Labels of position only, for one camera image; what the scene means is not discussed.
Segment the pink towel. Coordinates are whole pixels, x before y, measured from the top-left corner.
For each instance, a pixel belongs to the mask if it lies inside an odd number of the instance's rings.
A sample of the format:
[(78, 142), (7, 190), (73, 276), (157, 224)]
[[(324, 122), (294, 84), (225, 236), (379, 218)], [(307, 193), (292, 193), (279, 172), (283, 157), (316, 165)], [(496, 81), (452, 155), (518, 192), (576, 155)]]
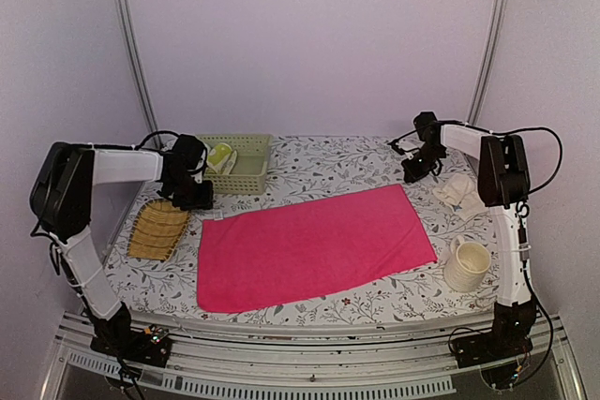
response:
[(242, 313), (363, 286), (436, 261), (401, 185), (202, 224), (197, 302)]

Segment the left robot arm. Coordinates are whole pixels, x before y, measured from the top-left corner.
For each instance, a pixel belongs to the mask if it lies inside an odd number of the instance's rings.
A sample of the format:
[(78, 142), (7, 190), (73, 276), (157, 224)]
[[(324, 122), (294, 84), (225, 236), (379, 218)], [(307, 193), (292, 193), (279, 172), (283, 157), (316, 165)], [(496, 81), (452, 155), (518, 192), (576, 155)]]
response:
[(114, 293), (91, 234), (93, 189), (98, 185), (158, 182), (158, 194), (183, 210), (208, 210), (213, 186), (205, 180), (209, 150), (177, 134), (166, 150), (143, 144), (54, 143), (34, 182), (29, 205), (37, 223), (30, 235), (50, 242), (54, 269), (81, 298), (95, 334), (120, 357), (139, 349), (128, 307)]

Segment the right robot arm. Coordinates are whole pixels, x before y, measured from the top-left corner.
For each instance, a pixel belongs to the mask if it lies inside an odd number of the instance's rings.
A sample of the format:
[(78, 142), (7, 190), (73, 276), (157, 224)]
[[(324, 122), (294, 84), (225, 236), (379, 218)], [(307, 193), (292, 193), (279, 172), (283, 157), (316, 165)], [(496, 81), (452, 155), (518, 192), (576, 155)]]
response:
[(478, 161), (477, 192), (493, 221), (500, 263), (500, 291), (484, 346), (491, 358), (503, 359), (528, 336), (536, 318), (536, 301), (528, 281), (526, 216), (531, 181), (523, 140), (515, 132), (442, 121), (431, 111), (419, 113), (412, 123), (422, 145), (402, 162), (406, 183), (415, 183), (438, 169), (448, 149)]

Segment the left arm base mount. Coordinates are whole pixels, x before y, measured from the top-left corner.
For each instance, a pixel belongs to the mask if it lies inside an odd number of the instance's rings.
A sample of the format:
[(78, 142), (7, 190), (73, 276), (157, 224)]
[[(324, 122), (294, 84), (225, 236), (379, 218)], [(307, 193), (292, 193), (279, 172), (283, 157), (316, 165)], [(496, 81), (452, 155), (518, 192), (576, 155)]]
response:
[(172, 345), (172, 339), (164, 333), (133, 330), (122, 333), (98, 331), (92, 339), (90, 349), (126, 362), (165, 368)]

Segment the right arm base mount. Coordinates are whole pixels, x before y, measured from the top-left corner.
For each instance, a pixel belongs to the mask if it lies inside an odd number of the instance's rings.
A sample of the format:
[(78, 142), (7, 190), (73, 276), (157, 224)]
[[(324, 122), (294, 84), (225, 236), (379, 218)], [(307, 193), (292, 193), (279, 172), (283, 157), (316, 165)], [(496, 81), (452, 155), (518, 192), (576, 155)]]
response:
[(469, 327), (457, 327), (447, 341), (450, 353), (459, 368), (493, 363), (525, 355), (533, 350), (529, 337), (497, 338), (493, 332), (481, 332)]

